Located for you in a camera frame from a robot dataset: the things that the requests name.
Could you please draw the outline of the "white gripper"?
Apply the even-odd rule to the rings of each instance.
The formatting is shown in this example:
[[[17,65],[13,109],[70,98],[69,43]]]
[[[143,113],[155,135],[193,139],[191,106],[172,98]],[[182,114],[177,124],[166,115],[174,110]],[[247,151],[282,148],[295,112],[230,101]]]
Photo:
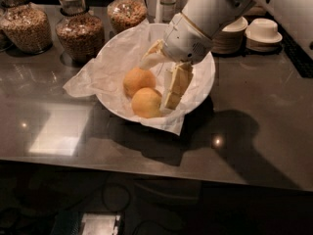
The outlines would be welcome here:
[[[164,75],[165,108],[176,109],[194,76],[191,63],[200,63],[212,47],[213,41],[197,30],[182,13],[178,13],[165,29],[162,40],[157,40],[145,53],[139,63],[143,70],[170,59],[176,62]]]

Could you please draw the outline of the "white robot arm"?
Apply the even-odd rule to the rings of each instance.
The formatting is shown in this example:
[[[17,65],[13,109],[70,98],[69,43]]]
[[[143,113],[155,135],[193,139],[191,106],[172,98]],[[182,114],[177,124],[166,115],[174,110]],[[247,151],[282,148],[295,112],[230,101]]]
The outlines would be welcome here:
[[[254,6],[261,7],[271,18],[257,18],[248,25],[246,47],[266,52],[283,42],[296,67],[312,66],[313,0],[188,0],[140,63],[146,70],[159,63],[176,64],[165,90],[167,109],[178,106],[191,82],[192,66],[211,51],[214,38]]]

